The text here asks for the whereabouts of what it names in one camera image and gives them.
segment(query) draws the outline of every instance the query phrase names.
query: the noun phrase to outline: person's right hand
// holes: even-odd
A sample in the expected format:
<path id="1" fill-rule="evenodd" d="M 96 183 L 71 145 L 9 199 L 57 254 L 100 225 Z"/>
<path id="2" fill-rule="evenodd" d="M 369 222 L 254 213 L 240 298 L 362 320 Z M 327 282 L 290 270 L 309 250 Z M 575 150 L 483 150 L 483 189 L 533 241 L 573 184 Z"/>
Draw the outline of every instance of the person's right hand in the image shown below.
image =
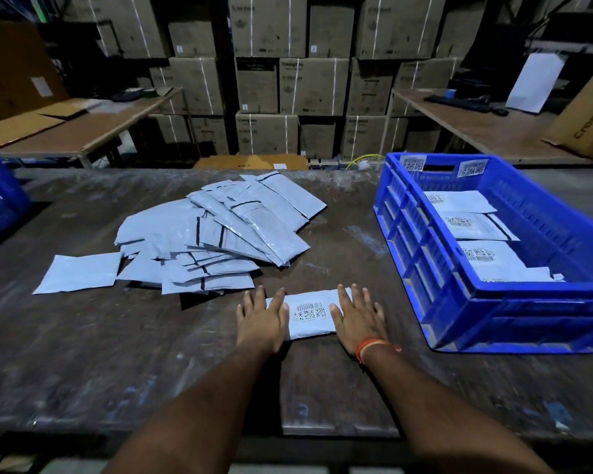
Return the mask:
<path id="1" fill-rule="evenodd" d="M 353 302 L 349 299 L 343 285 L 339 284 L 338 299 L 343 312 L 341 313 L 335 304 L 329 306 L 329 311 L 332 314 L 340 343 L 353 356 L 363 339 L 379 337 L 387 341 L 388 337 L 384 310 L 378 303 L 371 302 L 369 290 L 366 287 L 360 289 L 356 284 L 353 284 L 352 298 Z"/>

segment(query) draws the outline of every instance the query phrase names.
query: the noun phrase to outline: finger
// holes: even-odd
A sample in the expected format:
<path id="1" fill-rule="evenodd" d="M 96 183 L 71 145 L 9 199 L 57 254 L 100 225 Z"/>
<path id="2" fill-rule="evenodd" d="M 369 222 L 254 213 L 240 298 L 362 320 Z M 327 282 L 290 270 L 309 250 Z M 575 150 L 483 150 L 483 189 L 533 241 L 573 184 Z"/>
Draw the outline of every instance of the finger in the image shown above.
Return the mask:
<path id="1" fill-rule="evenodd" d="M 379 303 L 374 303 L 374 309 L 376 310 L 376 316 L 378 316 L 382 322 L 386 322 L 386 318 L 384 317 L 384 309 Z"/>
<path id="2" fill-rule="evenodd" d="M 253 298 L 250 297 L 250 291 L 244 293 L 244 315 L 249 316 L 253 313 Z"/>
<path id="3" fill-rule="evenodd" d="M 340 312 L 340 309 L 335 304 L 329 305 L 329 312 L 332 315 L 332 319 L 334 320 L 334 326 L 336 327 L 336 333 L 338 334 L 340 331 L 343 330 L 343 314 Z"/>
<path id="4" fill-rule="evenodd" d="M 266 290 L 259 286 L 255 291 L 255 309 L 266 309 Z"/>
<path id="5" fill-rule="evenodd" d="M 284 288 L 281 288 L 272 297 L 272 301 L 270 301 L 270 304 L 268 305 L 268 310 L 272 311 L 273 313 L 276 313 L 277 311 L 279 311 L 279 308 L 283 304 L 283 299 L 285 297 L 286 297 L 286 290 Z"/>
<path id="6" fill-rule="evenodd" d="M 281 326 L 284 339 L 287 339 L 289 335 L 288 324 L 290 324 L 290 306 L 288 303 L 283 303 L 279 308 L 279 326 Z"/>
<path id="7" fill-rule="evenodd" d="M 237 305 L 237 309 L 235 310 L 235 316 L 237 317 L 237 324 L 239 324 L 244 319 L 244 306 L 241 304 Z"/>
<path id="8" fill-rule="evenodd" d="M 362 289 L 357 284 L 352 285 L 352 301 L 356 309 L 365 308 L 365 296 L 362 294 Z"/>
<path id="9" fill-rule="evenodd" d="M 366 287 L 362 288 L 362 295 L 365 300 L 365 308 L 367 309 L 367 311 L 372 313 L 374 310 L 374 305 L 371 302 L 371 293 L 369 292 L 369 290 Z"/>
<path id="10" fill-rule="evenodd" d="M 345 313 L 353 308 L 352 300 L 349 298 L 349 294 L 347 294 L 342 284 L 338 285 L 338 301 Z"/>

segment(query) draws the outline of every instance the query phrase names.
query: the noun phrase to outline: hand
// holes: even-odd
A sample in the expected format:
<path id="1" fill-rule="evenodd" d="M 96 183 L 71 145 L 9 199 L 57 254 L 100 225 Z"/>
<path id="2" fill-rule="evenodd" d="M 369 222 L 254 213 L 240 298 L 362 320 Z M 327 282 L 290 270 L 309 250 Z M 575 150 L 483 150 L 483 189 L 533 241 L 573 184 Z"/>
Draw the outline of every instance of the hand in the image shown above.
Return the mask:
<path id="1" fill-rule="evenodd" d="M 360 342 L 367 337 L 379 337 L 388 341 L 384 310 L 378 303 L 371 302 L 371 294 L 366 287 L 360 289 L 352 285 L 352 298 L 349 299 L 342 284 L 338 285 L 338 299 L 343 312 L 335 304 L 329 306 L 336 333 L 340 343 L 352 356 Z"/>
<path id="2" fill-rule="evenodd" d="M 286 290 L 281 288 L 266 309 L 266 290 L 259 286 L 255 302 L 250 291 L 244 293 L 244 305 L 237 305 L 237 345 L 253 344 L 276 354 L 288 336 L 290 309 L 283 302 Z"/>

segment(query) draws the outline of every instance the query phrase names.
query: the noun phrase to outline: qr code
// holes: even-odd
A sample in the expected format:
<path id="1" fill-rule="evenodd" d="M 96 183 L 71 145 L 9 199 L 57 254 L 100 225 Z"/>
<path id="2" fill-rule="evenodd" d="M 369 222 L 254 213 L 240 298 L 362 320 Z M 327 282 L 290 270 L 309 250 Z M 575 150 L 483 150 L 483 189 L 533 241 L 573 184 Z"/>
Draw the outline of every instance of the qr code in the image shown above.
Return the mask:
<path id="1" fill-rule="evenodd" d="M 462 218 L 459 216 L 446 216 L 446 222 L 452 226 L 472 227 L 474 223 L 470 218 Z"/>
<path id="2" fill-rule="evenodd" d="M 470 261 L 494 261 L 494 253 L 485 248 L 467 248 L 464 253 Z"/>
<path id="3" fill-rule="evenodd" d="M 307 303 L 296 307 L 294 319 L 295 321 L 312 321 L 325 316 L 323 303 Z"/>
<path id="4" fill-rule="evenodd" d="M 406 156 L 400 159 L 407 171 L 423 171 L 426 164 L 426 156 Z"/>
<path id="5" fill-rule="evenodd" d="M 426 197 L 434 205 L 444 202 L 444 199 L 440 195 L 426 195 Z"/>
<path id="6" fill-rule="evenodd" d="M 459 165 L 459 172 L 457 173 L 457 177 L 483 174 L 486 170 L 487 164 L 488 160 L 465 161 Z"/>

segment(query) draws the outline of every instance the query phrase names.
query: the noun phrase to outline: wooden table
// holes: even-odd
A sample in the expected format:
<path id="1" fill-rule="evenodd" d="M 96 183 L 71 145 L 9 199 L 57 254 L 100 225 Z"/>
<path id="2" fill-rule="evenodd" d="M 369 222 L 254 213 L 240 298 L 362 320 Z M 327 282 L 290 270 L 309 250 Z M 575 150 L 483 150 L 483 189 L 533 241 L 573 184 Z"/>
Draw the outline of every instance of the wooden table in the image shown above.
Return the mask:
<path id="1" fill-rule="evenodd" d="M 127 215 L 241 171 L 21 170 L 49 202 L 0 245 L 0 429 L 127 432 L 235 345 L 241 293 L 170 295 L 119 281 L 74 293 L 31 292 L 55 254 L 114 250 Z M 268 292 L 369 286 L 389 335 L 413 363 L 530 440 L 593 440 L 593 355 L 484 356 L 428 349 L 372 210 L 376 172 L 290 171 L 328 207 L 300 235 L 288 269 L 264 267 Z M 259 434 L 397 437 L 369 376 L 333 335 L 286 345 L 253 397 Z M 566 425 L 563 430 L 559 424 Z"/>
<path id="2" fill-rule="evenodd" d="M 87 113 L 0 149 L 9 158 L 73 158 L 92 168 L 88 154 L 179 94 L 172 88 L 164 96 L 141 98 L 119 113 Z"/>
<path id="3" fill-rule="evenodd" d="M 467 111 L 424 101 L 431 94 L 432 90 L 392 90 L 391 96 L 398 96 L 410 103 L 481 153 L 498 155 L 510 163 L 593 164 L 590 159 L 578 157 L 542 141 L 543 133 L 555 119 L 553 114 L 535 116 L 510 110 L 509 116 L 503 118 L 493 113 Z"/>

